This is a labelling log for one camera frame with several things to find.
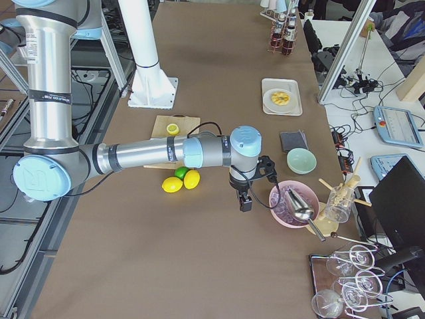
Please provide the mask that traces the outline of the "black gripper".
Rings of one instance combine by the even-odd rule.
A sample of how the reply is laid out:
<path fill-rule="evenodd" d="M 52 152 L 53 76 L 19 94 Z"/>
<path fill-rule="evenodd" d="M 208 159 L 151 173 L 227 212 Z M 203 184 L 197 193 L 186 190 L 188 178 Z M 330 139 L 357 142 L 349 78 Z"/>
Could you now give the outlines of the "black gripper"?
<path fill-rule="evenodd" d="M 240 211 L 250 211 L 252 209 L 252 198 L 248 192 L 252 187 L 252 182 L 257 178 L 256 172 L 248 173 L 239 170 L 235 165 L 231 165 L 229 174 L 229 183 L 238 192 Z"/>

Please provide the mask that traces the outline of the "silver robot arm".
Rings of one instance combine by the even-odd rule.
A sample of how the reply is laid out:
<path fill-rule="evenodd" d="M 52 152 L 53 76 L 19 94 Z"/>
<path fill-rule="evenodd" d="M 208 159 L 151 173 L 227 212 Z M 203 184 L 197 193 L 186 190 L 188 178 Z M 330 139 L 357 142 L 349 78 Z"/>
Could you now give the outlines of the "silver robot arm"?
<path fill-rule="evenodd" d="M 182 161 L 187 167 L 225 166 L 241 211 L 259 176 L 262 137 L 240 126 L 228 136 L 200 133 L 130 144 L 81 145 L 72 137 L 70 40 L 99 37 L 99 1 L 17 1 L 17 20 L 26 32 L 31 136 L 13 169 L 17 187 L 39 201 L 65 196 L 87 180 L 130 167 Z"/>

